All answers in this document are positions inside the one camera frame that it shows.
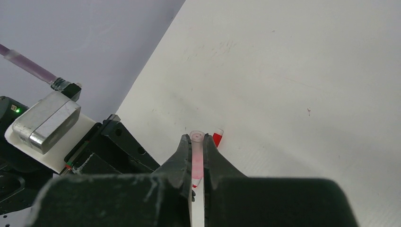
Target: purple cable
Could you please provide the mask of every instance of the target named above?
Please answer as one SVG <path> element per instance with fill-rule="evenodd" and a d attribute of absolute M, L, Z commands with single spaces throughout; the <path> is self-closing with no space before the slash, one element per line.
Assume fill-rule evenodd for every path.
<path fill-rule="evenodd" d="M 24 55 L 21 55 L 15 50 L 10 50 L 1 44 L 0 54 L 3 55 L 5 59 L 50 85 L 53 84 L 53 82 L 57 79 L 54 74 L 40 67 L 35 62 L 26 58 Z"/>

